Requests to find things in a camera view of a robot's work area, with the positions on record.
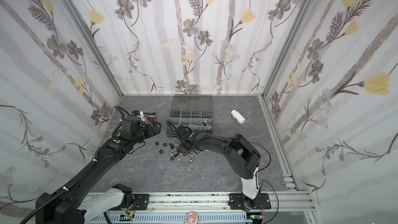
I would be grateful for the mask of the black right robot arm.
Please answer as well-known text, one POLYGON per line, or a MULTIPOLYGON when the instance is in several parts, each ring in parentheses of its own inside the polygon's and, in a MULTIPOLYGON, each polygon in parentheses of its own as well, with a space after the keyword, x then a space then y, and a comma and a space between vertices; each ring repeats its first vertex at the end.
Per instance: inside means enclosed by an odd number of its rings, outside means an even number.
POLYGON ((202 151, 212 151, 223 155, 232 170, 241 178, 242 194, 254 200, 259 192, 257 173, 261 154, 242 135, 220 137, 204 131, 193 131, 188 127, 178 126, 173 130, 179 140, 177 152, 187 156, 202 151))

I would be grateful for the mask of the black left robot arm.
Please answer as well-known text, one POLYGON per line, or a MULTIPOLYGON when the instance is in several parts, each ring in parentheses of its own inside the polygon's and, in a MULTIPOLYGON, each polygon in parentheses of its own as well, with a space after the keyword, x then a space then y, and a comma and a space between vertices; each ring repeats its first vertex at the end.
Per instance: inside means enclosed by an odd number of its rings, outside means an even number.
POLYGON ((122 119, 89 164, 54 193, 44 193, 36 200, 36 209, 32 212, 35 222, 83 224, 88 220, 89 211, 79 207, 86 195, 106 172, 133 152, 135 145, 160 134, 161 128, 161 123, 145 123, 139 116, 122 119))

